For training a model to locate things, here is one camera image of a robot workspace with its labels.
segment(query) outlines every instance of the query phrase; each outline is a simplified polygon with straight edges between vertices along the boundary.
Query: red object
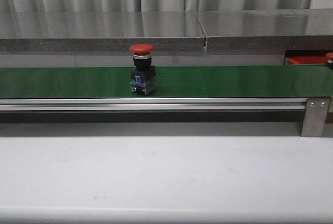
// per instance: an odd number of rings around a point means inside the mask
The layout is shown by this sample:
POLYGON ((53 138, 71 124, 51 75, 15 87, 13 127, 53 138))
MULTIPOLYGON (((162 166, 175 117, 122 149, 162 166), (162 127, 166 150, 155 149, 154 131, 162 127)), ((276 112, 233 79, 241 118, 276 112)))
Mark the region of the red object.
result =
POLYGON ((148 44, 137 44, 130 47, 130 51, 134 52, 135 55, 145 56, 149 55, 154 50, 152 45, 148 44))
POLYGON ((333 60, 333 52, 328 52, 325 57, 326 59, 333 60))
POLYGON ((293 64, 326 64, 327 58, 325 56, 294 56, 289 58, 289 61, 293 64))

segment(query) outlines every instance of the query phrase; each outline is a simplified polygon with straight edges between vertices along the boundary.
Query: green conveyor belt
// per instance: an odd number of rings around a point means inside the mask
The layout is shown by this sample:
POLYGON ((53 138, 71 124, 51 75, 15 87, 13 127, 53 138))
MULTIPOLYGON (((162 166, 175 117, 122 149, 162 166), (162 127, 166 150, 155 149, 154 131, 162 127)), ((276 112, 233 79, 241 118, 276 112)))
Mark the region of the green conveyor belt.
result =
POLYGON ((0 99, 330 97, 333 71, 321 65, 157 67, 151 95, 131 93, 133 68, 1 68, 0 99))

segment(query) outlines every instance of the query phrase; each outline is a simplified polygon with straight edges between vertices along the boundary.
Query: red button cap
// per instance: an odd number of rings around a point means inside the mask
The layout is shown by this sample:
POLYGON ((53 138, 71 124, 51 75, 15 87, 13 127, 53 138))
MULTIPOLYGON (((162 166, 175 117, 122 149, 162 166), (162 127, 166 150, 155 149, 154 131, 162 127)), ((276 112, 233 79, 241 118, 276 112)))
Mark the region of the red button cap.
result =
POLYGON ((328 52, 325 57, 329 60, 333 60, 333 52, 328 52))
POLYGON ((137 44, 130 47, 130 51, 134 52, 135 55, 144 56, 149 55, 150 51, 153 51, 154 47, 148 44, 137 44))

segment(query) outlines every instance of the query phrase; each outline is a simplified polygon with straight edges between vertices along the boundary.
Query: white countertop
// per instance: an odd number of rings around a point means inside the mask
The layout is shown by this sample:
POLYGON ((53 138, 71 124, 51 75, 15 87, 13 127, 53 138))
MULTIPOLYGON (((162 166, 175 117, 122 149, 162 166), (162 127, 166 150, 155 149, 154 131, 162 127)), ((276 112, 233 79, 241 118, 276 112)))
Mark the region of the white countertop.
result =
POLYGON ((333 222, 333 125, 1 124, 0 223, 333 222))

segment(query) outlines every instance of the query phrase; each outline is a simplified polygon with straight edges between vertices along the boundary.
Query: metal support bracket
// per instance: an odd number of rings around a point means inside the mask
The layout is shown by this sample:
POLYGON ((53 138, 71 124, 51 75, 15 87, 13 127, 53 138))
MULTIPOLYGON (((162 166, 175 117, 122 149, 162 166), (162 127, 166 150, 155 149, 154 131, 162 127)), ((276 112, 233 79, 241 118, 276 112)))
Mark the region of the metal support bracket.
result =
POLYGON ((328 112, 333 113, 333 96, 331 97, 331 103, 329 105, 328 112))
POLYGON ((329 98, 309 98, 307 100, 302 137, 322 136, 329 105, 329 98))

